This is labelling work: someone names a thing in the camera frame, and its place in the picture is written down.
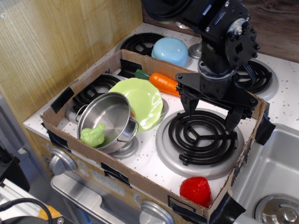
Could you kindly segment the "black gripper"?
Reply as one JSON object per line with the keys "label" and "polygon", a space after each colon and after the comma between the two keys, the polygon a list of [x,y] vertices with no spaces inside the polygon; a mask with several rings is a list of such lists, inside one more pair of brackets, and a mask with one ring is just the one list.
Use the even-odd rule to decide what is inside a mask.
{"label": "black gripper", "polygon": [[230,77],[211,79],[200,73],[178,73],[175,80],[186,115],[194,114],[200,100],[228,110],[226,131],[233,131],[243,113],[251,113],[258,104],[254,96],[237,87]]}

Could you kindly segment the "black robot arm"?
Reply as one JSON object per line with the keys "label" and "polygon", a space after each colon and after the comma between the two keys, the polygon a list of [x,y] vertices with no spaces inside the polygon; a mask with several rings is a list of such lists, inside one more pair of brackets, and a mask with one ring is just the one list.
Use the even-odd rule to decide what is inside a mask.
{"label": "black robot arm", "polygon": [[198,73],[175,76],[177,91],[187,115],[193,115],[200,100],[226,109],[225,128],[233,130],[241,119],[250,118],[257,105],[235,74],[244,69],[252,82],[255,74],[249,60],[257,57],[259,45],[249,22],[247,8],[239,0],[144,0],[147,14],[162,23],[179,22],[202,38]]}

